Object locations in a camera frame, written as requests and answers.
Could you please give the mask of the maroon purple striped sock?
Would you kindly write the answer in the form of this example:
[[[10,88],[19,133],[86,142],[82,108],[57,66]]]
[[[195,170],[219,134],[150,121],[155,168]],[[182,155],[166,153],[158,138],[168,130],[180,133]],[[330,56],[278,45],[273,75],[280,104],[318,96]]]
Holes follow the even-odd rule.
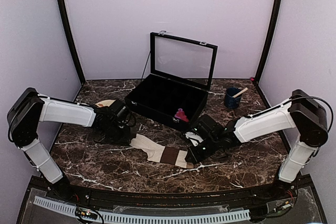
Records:
[[[184,122],[189,122],[188,117],[186,116],[185,112],[182,108],[179,108],[174,116],[176,119],[180,119]]]

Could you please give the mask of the beige brown striped sock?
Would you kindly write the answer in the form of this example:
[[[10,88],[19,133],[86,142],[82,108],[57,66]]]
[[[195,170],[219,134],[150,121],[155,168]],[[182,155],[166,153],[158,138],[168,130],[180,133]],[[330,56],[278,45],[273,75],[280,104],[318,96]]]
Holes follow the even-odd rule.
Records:
[[[170,164],[181,168],[192,169],[194,164],[185,160],[187,151],[160,145],[144,135],[137,134],[130,142],[130,146],[144,151],[148,161]]]

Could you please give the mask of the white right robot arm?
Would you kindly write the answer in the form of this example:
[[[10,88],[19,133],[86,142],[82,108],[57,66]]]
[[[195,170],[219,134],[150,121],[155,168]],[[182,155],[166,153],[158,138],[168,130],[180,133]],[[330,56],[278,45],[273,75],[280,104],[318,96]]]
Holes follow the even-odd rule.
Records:
[[[219,149],[240,146],[274,132],[297,129],[298,138],[279,168],[278,180],[268,187],[269,197],[278,200],[287,193],[288,184],[327,142],[334,121],[327,118],[327,109],[331,109],[327,101],[297,89],[280,104],[233,119],[225,126],[204,114],[184,133],[191,143],[185,160],[197,164]]]

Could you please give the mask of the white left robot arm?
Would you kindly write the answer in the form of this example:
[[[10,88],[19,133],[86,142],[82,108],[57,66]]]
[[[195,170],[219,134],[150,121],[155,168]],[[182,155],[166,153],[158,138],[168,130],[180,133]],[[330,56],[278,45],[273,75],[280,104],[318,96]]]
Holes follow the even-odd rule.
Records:
[[[110,142],[128,144],[131,128],[136,119],[127,105],[119,100],[104,100],[97,104],[79,103],[52,98],[27,88],[6,115],[8,140],[27,156],[28,160],[54,185],[54,193],[63,201],[74,197],[74,189],[66,175],[53,160],[50,152],[39,139],[38,128],[42,123],[69,124],[98,130]]]

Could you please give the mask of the beige cloth hat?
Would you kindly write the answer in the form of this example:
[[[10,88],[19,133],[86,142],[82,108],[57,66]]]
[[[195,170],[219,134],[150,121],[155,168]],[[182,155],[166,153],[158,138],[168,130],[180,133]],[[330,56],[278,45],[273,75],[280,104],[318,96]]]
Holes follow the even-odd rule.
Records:
[[[102,107],[109,107],[110,105],[112,105],[113,103],[115,102],[115,100],[103,100],[103,101],[100,101],[100,102],[97,102],[94,104],[94,106],[96,108],[102,108]]]

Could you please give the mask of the dark blue mug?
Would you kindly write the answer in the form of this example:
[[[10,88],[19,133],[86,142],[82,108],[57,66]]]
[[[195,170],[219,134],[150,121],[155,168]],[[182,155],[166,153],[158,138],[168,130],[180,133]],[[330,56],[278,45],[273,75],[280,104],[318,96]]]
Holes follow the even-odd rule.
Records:
[[[226,89],[225,97],[224,97],[224,106],[229,108],[229,109],[236,109],[239,107],[240,100],[242,98],[241,95],[237,96],[234,98],[234,95],[239,93],[241,89],[235,88],[235,87],[230,87]]]

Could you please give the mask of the wooden stick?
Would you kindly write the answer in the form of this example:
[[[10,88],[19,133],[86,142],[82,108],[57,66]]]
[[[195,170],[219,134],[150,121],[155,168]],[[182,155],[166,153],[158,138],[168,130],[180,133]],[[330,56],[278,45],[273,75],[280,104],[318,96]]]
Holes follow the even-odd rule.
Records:
[[[240,95],[242,95],[244,92],[246,92],[248,90],[248,88],[244,88],[241,91],[239,91],[238,93],[236,93],[234,96],[232,96],[233,98],[236,98]]]

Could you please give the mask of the black display case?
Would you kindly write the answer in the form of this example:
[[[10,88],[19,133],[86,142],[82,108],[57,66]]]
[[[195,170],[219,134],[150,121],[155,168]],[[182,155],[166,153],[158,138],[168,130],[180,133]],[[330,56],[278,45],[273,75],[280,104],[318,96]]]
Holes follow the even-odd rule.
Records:
[[[164,33],[150,33],[150,73],[125,98],[133,112],[186,131],[202,112],[218,47]],[[174,116],[182,108],[189,122]]]

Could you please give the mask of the black front frame rail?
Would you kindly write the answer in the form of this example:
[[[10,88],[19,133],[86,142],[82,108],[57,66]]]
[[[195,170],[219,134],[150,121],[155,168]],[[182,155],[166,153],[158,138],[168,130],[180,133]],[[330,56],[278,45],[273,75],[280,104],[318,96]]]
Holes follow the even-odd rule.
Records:
[[[310,175],[302,175],[297,182],[292,184],[293,198],[298,196],[296,203],[301,204],[305,197],[315,200],[316,190]],[[44,179],[32,176],[26,189],[24,199],[32,195],[33,189],[52,199],[59,199],[52,190],[47,189],[48,185]],[[196,208],[210,207],[216,205],[228,205],[230,209],[235,207],[260,208],[265,207],[266,203],[290,198],[288,193],[278,198],[269,198],[266,193],[270,192],[271,184],[261,185],[243,189],[232,189],[207,193],[190,194],[147,194],[147,193],[128,193],[103,189],[94,189],[70,185],[70,188],[78,196],[73,196],[71,203],[80,203],[93,209],[112,209],[114,206],[130,206],[144,208]]]

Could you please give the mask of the black left corner post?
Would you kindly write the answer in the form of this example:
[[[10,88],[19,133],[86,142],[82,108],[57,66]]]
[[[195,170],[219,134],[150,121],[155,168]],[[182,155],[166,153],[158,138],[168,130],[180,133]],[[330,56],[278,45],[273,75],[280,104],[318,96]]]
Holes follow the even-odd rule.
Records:
[[[79,60],[79,56],[76,50],[75,41],[72,35],[68,13],[67,13],[67,8],[66,8],[66,2],[65,0],[57,0],[57,4],[58,4],[59,12],[60,12],[62,26],[63,26],[64,33],[66,36],[66,41],[67,41],[68,48],[70,51],[70,55],[71,55],[73,65],[76,70],[76,74],[78,76],[80,84],[84,85],[86,82],[86,79],[85,79],[85,75],[84,75],[84,72],[83,72],[83,69],[82,69],[82,66]]]

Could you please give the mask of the black corner post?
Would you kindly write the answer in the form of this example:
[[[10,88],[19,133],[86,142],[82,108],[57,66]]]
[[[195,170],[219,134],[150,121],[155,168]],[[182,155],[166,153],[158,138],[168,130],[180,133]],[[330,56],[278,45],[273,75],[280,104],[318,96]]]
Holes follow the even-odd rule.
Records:
[[[257,67],[257,71],[254,77],[254,81],[256,85],[259,85],[262,75],[263,75],[263,71],[266,66],[267,58],[270,52],[271,43],[272,43],[274,33],[276,30],[280,6],[281,6],[281,0],[274,0],[265,43],[264,43],[263,50],[260,56],[260,61]]]
[[[73,65],[76,70],[76,74],[78,76],[80,84],[84,85],[86,82],[86,79],[85,79],[85,75],[84,75],[84,72],[83,72],[83,69],[82,69],[82,66],[79,60],[79,56],[76,50],[75,41],[72,35],[68,13],[67,13],[67,8],[66,8],[66,2],[65,0],[57,0],[57,4],[58,4],[59,12],[60,12],[62,26],[63,26],[64,33],[66,36],[66,41],[67,41],[68,48],[70,51],[70,55],[71,55]]]

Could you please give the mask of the black right corner post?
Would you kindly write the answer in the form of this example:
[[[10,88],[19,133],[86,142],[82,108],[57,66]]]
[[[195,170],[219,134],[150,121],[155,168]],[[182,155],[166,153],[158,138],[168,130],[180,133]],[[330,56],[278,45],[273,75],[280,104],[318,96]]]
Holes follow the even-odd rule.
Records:
[[[263,50],[260,56],[260,61],[257,67],[257,71],[254,77],[254,81],[256,85],[259,85],[262,75],[263,75],[263,71],[266,66],[267,58],[270,52],[271,43],[272,43],[274,33],[276,30],[280,6],[281,6],[281,0],[274,0],[265,43],[264,43]]]

